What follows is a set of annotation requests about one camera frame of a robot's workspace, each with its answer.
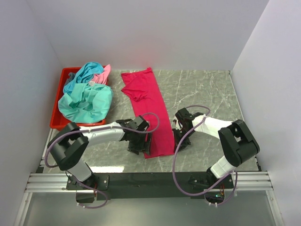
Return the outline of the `magenta t shirt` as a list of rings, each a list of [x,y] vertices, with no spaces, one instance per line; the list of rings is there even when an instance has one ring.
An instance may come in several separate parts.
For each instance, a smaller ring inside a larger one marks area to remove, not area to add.
[[[158,128],[152,133],[150,154],[146,159],[174,154],[174,135],[171,123],[155,75],[149,67],[146,70],[122,73],[125,84],[122,92],[131,101],[135,116],[141,115],[150,122],[149,130]]]

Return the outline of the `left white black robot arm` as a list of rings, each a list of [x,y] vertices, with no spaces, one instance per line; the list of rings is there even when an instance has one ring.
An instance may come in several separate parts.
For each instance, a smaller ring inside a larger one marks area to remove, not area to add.
[[[127,141],[129,152],[134,154],[150,153],[152,131],[142,118],[118,120],[96,127],[79,127],[69,123],[49,143],[44,162],[48,168],[58,167],[68,171],[83,189],[96,188],[99,182],[90,167],[81,159],[86,148],[100,143]]]

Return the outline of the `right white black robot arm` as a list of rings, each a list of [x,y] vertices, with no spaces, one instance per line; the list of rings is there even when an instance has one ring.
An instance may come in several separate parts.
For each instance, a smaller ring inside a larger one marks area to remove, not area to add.
[[[176,156],[190,145],[194,132],[208,134],[219,139],[223,156],[206,171],[202,179],[206,187],[217,188],[228,173],[253,158],[260,147],[243,120],[223,121],[206,115],[176,116],[173,128]]]

